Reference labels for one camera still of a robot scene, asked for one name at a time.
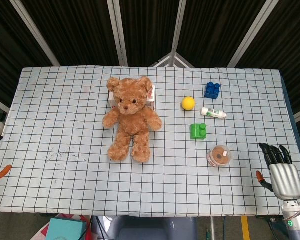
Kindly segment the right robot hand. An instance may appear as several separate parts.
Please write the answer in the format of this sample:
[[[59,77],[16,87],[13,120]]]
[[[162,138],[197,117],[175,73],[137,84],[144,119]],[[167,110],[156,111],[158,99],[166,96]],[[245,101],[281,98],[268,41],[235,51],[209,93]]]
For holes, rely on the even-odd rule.
[[[300,176],[288,150],[280,145],[258,144],[263,152],[269,170],[271,183],[266,182],[260,171],[256,172],[258,182],[283,201],[300,199]]]

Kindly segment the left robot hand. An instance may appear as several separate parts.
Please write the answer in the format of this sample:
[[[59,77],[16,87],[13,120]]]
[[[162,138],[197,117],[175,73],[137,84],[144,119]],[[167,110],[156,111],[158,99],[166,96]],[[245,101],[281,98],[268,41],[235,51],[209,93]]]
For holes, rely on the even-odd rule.
[[[9,164],[2,171],[0,171],[0,179],[6,176],[11,169],[12,169],[12,165]]]

